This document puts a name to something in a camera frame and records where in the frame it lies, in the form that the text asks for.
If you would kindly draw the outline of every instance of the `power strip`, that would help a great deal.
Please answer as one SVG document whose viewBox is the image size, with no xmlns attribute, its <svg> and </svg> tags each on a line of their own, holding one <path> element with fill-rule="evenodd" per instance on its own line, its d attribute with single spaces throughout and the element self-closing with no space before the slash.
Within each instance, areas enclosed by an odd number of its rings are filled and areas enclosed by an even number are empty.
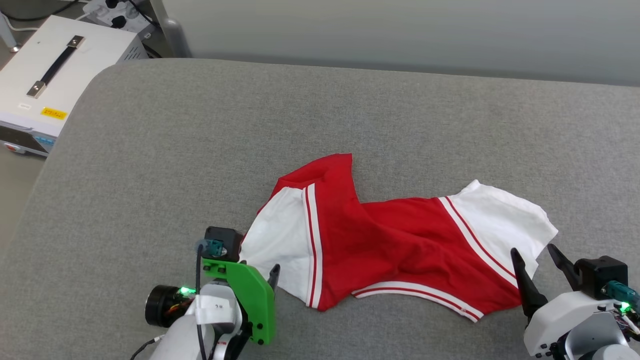
<svg viewBox="0 0 640 360">
<path fill-rule="evenodd" d="M 86 18 L 98 25 L 122 29 L 138 34 L 140 40 L 151 37 L 154 25 L 150 24 L 128 1 L 91 0 L 83 6 Z"/>
</svg>

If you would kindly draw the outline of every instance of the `metal leg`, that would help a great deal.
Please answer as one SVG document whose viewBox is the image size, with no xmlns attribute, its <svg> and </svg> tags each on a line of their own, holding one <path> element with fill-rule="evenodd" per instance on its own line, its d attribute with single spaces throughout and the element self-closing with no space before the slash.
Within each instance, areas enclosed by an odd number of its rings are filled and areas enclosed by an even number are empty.
<svg viewBox="0 0 640 360">
<path fill-rule="evenodd" d="M 0 16 L 0 37 L 12 53 L 17 53 L 20 50 L 20 45 L 15 41 L 13 34 L 11 34 L 11 29 L 3 16 Z"/>
</svg>

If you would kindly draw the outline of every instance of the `red fabric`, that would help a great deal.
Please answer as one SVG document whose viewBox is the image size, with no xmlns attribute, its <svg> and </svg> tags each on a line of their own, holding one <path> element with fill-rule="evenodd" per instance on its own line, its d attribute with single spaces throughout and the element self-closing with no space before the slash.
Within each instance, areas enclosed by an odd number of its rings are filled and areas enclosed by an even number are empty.
<svg viewBox="0 0 640 360">
<path fill-rule="evenodd" d="M 518 290 L 477 256 L 439 199 L 361 204 L 351 162 L 350 154 L 315 160 L 281 177 L 271 195 L 316 186 L 323 256 L 318 310 L 381 281 L 429 286 L 484 314 L 519 305 Z"/>
</svg>

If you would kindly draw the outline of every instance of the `floor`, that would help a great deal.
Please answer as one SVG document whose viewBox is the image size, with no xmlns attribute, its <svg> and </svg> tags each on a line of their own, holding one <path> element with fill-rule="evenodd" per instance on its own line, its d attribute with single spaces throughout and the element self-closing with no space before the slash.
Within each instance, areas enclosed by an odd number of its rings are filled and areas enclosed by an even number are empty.
<svg viewBox="0 0 640 360">
<path fill-rule="evenodd" d="M 0 3 L 2 11 L 21 18 L 39 17 L 61 8 L 67 4 L 58 0 L 8 0 Z M 83 4 L 74 4 L 68 10 L 58 14 L 62 17 L 75 19 L 83 14 Z M 149 2 L 141 5 L 141 9 L 153 19 Z M 12 22 L 16 28 L 38 27 L 38 22 Z M 14 32 L 18 43 L 24 44 L 33 32 Z M 163 57 L 170 57 L 171 51 L 164 39 L 164 35 L 156 30 L 150 39 L 144 41 L 152 49 Z M 0 40 L 0 69 L 11 59 L 12 54 Z M 26 204 L 31 189 L 36 182 L 40 169 L 44 165 L 45 158 L 32 155 L 19 155 L 0 148 L 0 258 L 8 246 L 22 210 Z"/>
</svg>

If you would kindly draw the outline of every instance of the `robotic arm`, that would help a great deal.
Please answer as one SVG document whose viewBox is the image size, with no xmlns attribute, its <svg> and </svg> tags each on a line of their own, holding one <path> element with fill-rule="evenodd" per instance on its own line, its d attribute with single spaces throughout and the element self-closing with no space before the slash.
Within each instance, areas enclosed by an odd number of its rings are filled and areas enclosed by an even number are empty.
<svg viewBox="0 0 640 360">
<path fill-rule="evenodd" d="M 529 320 L 524 343 L 529 355 L 553 360 L 640 360 L 628 343 L 640 341 L 636 313 L 638 294 L 628 287 L 627 265 L 602 256 L 573 264 L 558 248 L 548 246 L 556 267 L 573 292 L 548 301 L 511 250 L 522 309 Z"/>
<path fill-rule="evenodd" d="M 280 265 L 265 280 L 254 267 L 239 263 L 242 239 L 233 229 L 207 228 L 196 245 L 196 289 L 158 285 L 151 291 L 147 323 L 169 328 L 151 360 L 235 360 L 247 341 L 271 342 Z M 213 280 L 199 288 L 201 262 Z"/>
</svg>

